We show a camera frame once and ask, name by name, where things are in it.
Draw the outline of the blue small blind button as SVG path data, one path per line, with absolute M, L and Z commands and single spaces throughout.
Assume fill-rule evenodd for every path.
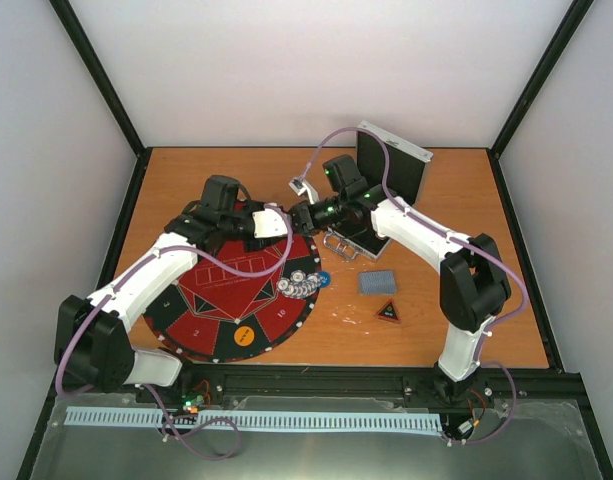
M 331 283 L 331 276 L 326 271 L 319 271 L 317 273 L 318 284 L 321 288 L 326 288 Z

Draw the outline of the blue white poker chips pile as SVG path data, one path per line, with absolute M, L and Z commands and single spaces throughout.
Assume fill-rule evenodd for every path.
M 277 282 L 277 289 L 287 298 L 303 299 L 315 294 L 321 285 L 322 279 L 319 274 L 306 274 L 301 270 L 296 270 L 289 278 L 280 278 Z

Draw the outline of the grey card deck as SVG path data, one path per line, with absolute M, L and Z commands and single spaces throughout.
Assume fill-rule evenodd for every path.
M 361 295 L 394 295 L 398 291 L 392 270 L 360 272 L 358 283 Z

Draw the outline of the orange big blind button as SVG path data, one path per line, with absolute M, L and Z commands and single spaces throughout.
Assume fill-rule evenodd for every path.
M 237 346 L 247 347 L 255 340 L 255 331 L 250 326 L 240 326 L 234 333 L 234 342 Z

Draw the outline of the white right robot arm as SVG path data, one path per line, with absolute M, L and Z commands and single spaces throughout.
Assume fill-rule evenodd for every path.
M 303 199 L 290 210 L 294 231 L 313 235 L 354 220 L 429 264 L 439 276 L 440 309 L 448 322 L 433 389 L 446 405 L 463 398 L 480 366 L 483 341 L 511 296 L 495 241 L 447 229 L 408 205 L 385 181 L 369 186 L 348 155 L 327 161 L 324 170 L 331 197 L 320 199 L 305 175 L 289 183 Z

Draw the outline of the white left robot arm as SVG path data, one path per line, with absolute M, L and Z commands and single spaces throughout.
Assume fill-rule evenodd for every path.
M 61 397 L 65 375 L 82 390 L 105 393 L 124 385 L 157 385 L 172 402 L 187 400 L 194 378 L 177 354 L 135 348 L 129 333 L 147 308 L 179 277 L 204 259 L 226 273 L 251 278 L 219 261 L 215 254 L 229 240 L 293 238 L 289 216 L 277 205 L 238 196 L 246 190 L 234 178 L 213 175 L 200 199 L 190 202 L 164 228 L 155 243 L 116 279 L 85 298 L 70 296 L 60 305 L 55 342 L 54 386 Z

